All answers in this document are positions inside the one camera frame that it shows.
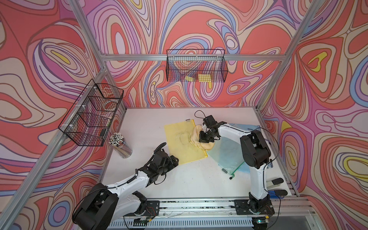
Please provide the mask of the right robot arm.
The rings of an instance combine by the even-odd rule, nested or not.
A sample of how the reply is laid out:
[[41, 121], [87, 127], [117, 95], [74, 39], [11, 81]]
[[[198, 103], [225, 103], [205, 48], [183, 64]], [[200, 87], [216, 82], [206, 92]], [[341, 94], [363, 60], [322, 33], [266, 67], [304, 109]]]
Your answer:
[[227, 124], [217, 122], [212, 115], [203, 118], [204, 131], [200, 131], [199, 142], [210, 143], [226, 137], [241, 146], [242, 157], [250, 167], [251, 190], [249, 192], [250, 211], [254, 214], [270, 201], [266, 189], [265, 170], [269, 164], [271, 151], [263, 134], [258, 128], [254, 130], [243, 130]]

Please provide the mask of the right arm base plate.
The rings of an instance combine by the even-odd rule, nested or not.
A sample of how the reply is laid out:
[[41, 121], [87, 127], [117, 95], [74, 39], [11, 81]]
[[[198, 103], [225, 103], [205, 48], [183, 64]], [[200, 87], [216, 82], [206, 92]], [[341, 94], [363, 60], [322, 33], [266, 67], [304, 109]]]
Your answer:
[[237, 215], [261, 215], [273, 216], [275, 210], [270, 199], [240, 199], [234, 200], [234, 207]]

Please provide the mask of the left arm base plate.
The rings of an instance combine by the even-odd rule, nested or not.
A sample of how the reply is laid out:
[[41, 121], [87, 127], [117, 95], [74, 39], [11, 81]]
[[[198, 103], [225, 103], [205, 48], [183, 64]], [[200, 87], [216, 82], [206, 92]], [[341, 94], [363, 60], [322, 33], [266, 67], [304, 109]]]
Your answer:
[[156, 217], [160, 212], [160, 201], [159, 200], [148, 200], [139, 205], [137, 211], [126, 214], [128, 217]]

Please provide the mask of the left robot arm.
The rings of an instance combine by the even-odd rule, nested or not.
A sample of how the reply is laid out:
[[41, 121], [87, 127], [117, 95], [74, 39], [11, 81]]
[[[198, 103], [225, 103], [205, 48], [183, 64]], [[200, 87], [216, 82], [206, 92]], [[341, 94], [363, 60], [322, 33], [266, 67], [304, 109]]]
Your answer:
[[147, 204], [147, 198], [139, 190], [157, 184], [159, 176], [179, 165], [179, 159], [164, 151], [166, 143], [160, 144], [151, 158], [135, 173], [117, 183], [105, 186], [96, 184], [76, 205], [72, 222], [82, 230], [105, 230], [109, 224], [126, 215], [157, 215], [157, 211]]

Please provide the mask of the green zip document bag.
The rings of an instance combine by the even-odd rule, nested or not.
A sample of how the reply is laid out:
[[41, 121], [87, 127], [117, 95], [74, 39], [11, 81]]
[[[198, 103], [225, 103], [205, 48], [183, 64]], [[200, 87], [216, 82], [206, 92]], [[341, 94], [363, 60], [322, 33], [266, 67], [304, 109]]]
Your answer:
[[208, 150], [207, 154], [225, 174], [230, 176], [230, 180], [236, 176], [238, 167], [245, 162], [240, 144], [226, 137], [216, 140], [213, 148]]

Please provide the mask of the light blue mesh document bag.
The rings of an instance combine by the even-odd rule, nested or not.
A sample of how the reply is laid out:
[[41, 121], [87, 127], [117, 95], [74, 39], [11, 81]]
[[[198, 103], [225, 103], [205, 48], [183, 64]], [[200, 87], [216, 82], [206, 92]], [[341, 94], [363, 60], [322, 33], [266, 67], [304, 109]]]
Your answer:
[[251, 132], [253, 130], [260, 129], [260, 126], [257, 126], [257, 125], [246, 125], [246, 124], [230, 123], [230, 126], [236, 128], [236, 129], [239, 129], [239, 130], [244, 130], [245, 132]]

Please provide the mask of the yellow document bag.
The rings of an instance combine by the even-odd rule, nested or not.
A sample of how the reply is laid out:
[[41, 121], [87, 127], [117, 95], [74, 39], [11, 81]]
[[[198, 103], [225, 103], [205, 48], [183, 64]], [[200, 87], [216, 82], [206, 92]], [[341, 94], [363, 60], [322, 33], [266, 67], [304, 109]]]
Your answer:
[[192, 163], [208, 157], [202, 150], [191, 143], [195, 128], [193, 119], [164, 126], [167, 146], [171, 155], [179, 160], [179, 165]]

